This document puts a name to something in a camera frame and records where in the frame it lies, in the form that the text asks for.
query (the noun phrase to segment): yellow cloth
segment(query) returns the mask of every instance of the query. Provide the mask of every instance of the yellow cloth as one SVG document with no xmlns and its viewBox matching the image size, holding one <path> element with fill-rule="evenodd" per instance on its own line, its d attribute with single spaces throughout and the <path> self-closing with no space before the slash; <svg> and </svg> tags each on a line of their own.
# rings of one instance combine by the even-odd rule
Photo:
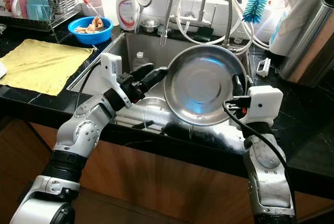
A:
<svg viewBox="0 0 334 224">
<path fill-rule="evenodd" d="M 93 49 L 27 39 L 1 58 L 7 74 L 1 85 L 58 95 Z"/>
</svg>

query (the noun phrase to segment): blue bowl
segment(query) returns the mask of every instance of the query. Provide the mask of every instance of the blue bowl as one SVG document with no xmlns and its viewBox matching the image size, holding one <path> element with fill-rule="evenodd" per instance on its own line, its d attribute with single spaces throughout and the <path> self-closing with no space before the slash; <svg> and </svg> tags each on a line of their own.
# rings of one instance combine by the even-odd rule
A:
<svg viewBox="0 0 334 224">
<path fill-rule="evenodd" d="M 75 29 L 77 27 L 88 27 L 92 23 L 94 17 L 83 17 L 72 21 L 68 25 L 68 30 L 75 35 L 77 40 L 83 44 L 95 45 L 107 41 L 111 37 L 111 30 L 114 25 L 111 20 L 107 18 L 101 18 L 105 27 L 105 30 L 97 33 L 79 33 Z"/>
</svg>

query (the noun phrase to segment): stainless steel sink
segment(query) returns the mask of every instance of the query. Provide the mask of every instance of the stainless steel sink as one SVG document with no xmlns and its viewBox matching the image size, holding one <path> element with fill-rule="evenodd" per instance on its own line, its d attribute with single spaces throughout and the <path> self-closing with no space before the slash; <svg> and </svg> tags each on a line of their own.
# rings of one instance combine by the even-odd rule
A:
<svg viewBox="0 0 334 224">
<path fill-rule="evenodd" d="M 104 52 L 120 55 L 122 57 L 123 72 L 130 72 L 133 70 L 133 60 L 136 58 L 137 52 L 144 52 L 144 56 L 149 62 L 154 63 L 155 67 L 168 66 L 170 61 L 190 46 L 193 43 L 186 41 L 179 41 L 168 39 L 168 43 L 165 47 L 159 46 L 159 38 L 154 36 L 148 36 L 145 34 L 133 34 L 122 33 L 116 40 L 114 40 Z M 99 61 L 99 57 L 91 63 L 93 65 Z M 241 61 L 245 65 L 246 58 L 242 58 Z M 87 67 L 77 79 L 68 86 L 68 90 L 79 91 L 81 84 L 87 74 Z M 104 93 L 110 88 L 110 85 L 106 80 L 100 76 L 100 66 L 98 66 L 89 77 L 83 93 L 90 95 L 96 95 Z M 130 109 L 122 109 L 117 113 L 117 123 L 125 126 L 133 126 L 143 121 L 153 120 L 154 124 L 147 127 L 147 131 L 160 132 L 161 127 L 165 126 L 168 122 L 179 122 L 180 120 L 168 109 L 167 104 L 164 102 L 163 97 L 163 83 L 157 84 L 147 94 L 146 98 L 134 104 Z M 206 127 L 214 132 L 221 134 L 224 128 L 224 134 L 229 133 L 233 135 L 233 138 L 242 136 L 241 132 L 237 131 L 234 126 L 229 126 L 228 121 L 216 125 L 214 127 Z"/>
</svg>

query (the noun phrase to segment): granite countertop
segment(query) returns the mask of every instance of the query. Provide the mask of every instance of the granite countertop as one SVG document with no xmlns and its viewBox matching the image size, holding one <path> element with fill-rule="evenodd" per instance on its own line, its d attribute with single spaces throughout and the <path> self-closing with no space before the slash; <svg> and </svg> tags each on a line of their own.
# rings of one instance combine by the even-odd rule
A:
<svg viewBox="0 0 334 224">
<path fill-rule="evenodd" d="M 67 23 L 57 28 L 56 33 L 60 35 L 60 38 L 67 35 Z M 114 28 L 112 39 L 115 39 L 119 33 L 120 28 Z M 0 36 L 0 57 L 14 49 L 26 38 L 55 42 L 54 36 L 50 33 L 8 28 Z M 68 84 L 110 42 L 111 40 L 97 45 L 98 51 L 93 53 L 70 77 Z M 79 44 L 73 36 L 66 37 L 61 43 L 87 47 Z M 256 76 L 254 70 L 257 63 L 268 56 L 272 58 L 269 76 L 266 78 Z M 294 189 L 334 199 L 332 189 L 334 184 L 334 71 L 331 71 L 316 88 L 308 88 L 280 79 L 276 73 L 280 62 L 280 57 L 272 56 L 257 47 L 252 46 L 249 50 L 249 63 L 253 71 L 254 83 L 272 85 L 284 93 L 280 113 L 274 120 L 273 127 L 278 130 L 279 145 L 287 156 Z M 9 115 L 59 128 L 71 117 L 76 98 L 76 92 L 66 89 L 54 97 L 34 91 L 0 86 L 2 108 L 0 117 Z M 80 102 L 87 98 L 89 98 L 88 95 L 82 95 Z M 242 153 L 235 151 L 231 146 L 221 145 L 210 139 L 210 136 L 208 138 L 207 135 L 198 135 L 190 139 L 187 131 L 178 131 L 177 136 L 170 137 L 110 123 L 102 131 L 101 139 L 247 177 Z"/>
</svg>

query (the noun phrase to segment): black cable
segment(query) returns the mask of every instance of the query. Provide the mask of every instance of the black cable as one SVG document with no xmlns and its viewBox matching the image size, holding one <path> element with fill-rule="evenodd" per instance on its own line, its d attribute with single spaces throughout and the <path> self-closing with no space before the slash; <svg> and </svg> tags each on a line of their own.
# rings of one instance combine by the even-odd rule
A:
<svg viewBox="0 0 334 224">
<path fill-rule="evenodd" d="M 276 149 L 276 147 L 269 141 L 267 140 L 262 134 L 260 134 L 259 132 L 257 132 L 256 130 L 254 130 L 253 128 L 247 126 L 246 124 L 242 123 L 240 120 L 238 120 L 231 112 L 230 110 L 227 108 L 226 106 L 226 102 L 224 101 L 223 103 L 223 108 L 224 111 L 228 114 L 228 116 L 235 122 L 237 123 L 240 127 L 247 129 L 248 131 L 250 131 L 252 134 L 254 134 L 256 137 L 258 137 L 260 140 L 262 140 L 273 152 L 274 154 L 277 156 L 277 158 L 280 160 L 280 162 L 282 163 L 284 170 L 285 170 L 285 177 L 287 179 L 287 183 L 289 186 L 289 190 L 290 190 L 290 194 L 291 194 L 291 198 L 292 198 L 292 204 L 293 204 L 293 210 L 294 210 L 294 214 L 296 216 L 296 202 L 295 202 L 295 197 L 294 197 L 294 190 L 292 188 L 292 184 L 290 181 L 290 175 L 289 175 L 289 168 L 288 165 L 286 163 L 286 161 L 284 160 L 284 158 L 281 156 L 281 154 L 279 153 L 279 151 Z"/>
<path fill-rule="evenodd" d="M 80 99 L 80 96 L 81 96 L 82 91 L 83 91 L 83 89 L 84 89 L 84 87 L 85 87 L 85 84 L 86 84 L 87 81 L 88 81 L 89 76 L 92 74 L 92 72 L 94 71 L 94 69 L 95 69 L 98 65 L 101 65 L 101 62 L 97 62 L 97 63 L 95 63 L 95 64 L 89 69 L 89 71 L 88 71 L 88 73 L 87 73 L 85 79 L 83 80 L 83 83 L 82 83 L 82 85 L 81 85 L 81 87 L 80 87 L 80 90 L 79 90 L 79 94 L 78 94 L 78 97 L 77 97 L 77 101 L 76 101 L 76 103 L 75 103 L 75 108 L 74 108 L 74 110 L 76 110 L 77 107 L 78 107 L 78 105 L 79 105 L 79 99 Z"/>
</svg>

